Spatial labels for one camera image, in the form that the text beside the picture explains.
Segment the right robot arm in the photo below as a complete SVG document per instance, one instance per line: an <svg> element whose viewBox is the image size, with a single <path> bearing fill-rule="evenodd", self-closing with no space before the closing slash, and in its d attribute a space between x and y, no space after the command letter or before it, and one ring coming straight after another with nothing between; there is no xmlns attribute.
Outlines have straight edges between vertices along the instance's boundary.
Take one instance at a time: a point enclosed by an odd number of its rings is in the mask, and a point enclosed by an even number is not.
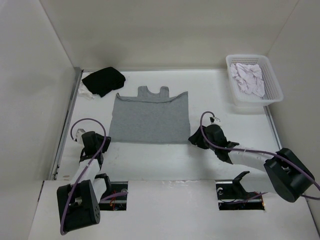
<svg viewBox="0 0 320 240"><path fill-rule="evenodd" d="M245 170L233 179L231 190L238 198L257 191L275 193L285 201L294 203L315 180L290 149L282 148L276 153L267 154L245 148L238 142L227 140L217 124L199 127L188 140L201 149L212 150L222 162L247 166L260 172L254 175Z"/></svg>

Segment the grey tank top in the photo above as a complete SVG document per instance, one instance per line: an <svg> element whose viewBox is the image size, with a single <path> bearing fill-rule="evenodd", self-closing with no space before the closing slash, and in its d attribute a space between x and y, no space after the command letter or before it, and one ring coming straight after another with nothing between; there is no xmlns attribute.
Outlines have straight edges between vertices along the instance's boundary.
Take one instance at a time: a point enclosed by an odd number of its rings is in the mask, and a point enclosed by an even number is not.
<svg viewBox="0 0 320 240"><path fill-rule="evenodd" d="M190 134L188 92L170 96L167 86L158 93L140 86L137 96L116 94L109 128L114 142L186 144Z"/></svg>

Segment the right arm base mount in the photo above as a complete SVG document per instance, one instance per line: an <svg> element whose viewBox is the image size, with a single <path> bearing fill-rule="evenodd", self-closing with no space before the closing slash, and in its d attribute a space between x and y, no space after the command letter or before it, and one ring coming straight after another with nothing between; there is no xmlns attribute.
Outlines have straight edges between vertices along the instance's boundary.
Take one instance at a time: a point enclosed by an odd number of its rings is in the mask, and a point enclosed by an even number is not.
<svg viewBox="0 0 320 240"><path fill-rule="evenodd" d="M215 183L220 211L265 210L262 194L247 192L241 185L241 180L249 173L243 171L232 180L218 180Z"/></svg>

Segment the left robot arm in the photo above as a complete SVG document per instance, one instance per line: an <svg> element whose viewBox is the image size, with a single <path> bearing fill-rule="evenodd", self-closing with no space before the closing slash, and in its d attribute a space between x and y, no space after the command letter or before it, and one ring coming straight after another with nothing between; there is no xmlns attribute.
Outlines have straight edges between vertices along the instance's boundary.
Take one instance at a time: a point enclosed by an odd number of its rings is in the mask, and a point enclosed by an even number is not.
<svg viewBox="0 0 320 240"><path fill-rule="evenodd" d="M56 192L62 235L97 225L101 219L99 202L112 195L110 178L99 173L111 138L79 128L75 141L83 146L78 170L72 180Z"/></svg>

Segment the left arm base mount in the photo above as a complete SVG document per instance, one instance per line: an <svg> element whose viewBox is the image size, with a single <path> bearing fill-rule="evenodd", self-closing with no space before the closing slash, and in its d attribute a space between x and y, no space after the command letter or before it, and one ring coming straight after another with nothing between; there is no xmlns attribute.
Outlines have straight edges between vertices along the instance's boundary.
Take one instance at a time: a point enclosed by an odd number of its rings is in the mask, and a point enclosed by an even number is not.
<svg viewBox="0 0 320 240"><path fill-rule="evenodd" d="M127 195L120 193L128 192L128 182L112 182L110 190L106 191L100 200L99 208L101 211L126 211Z"/></svg>

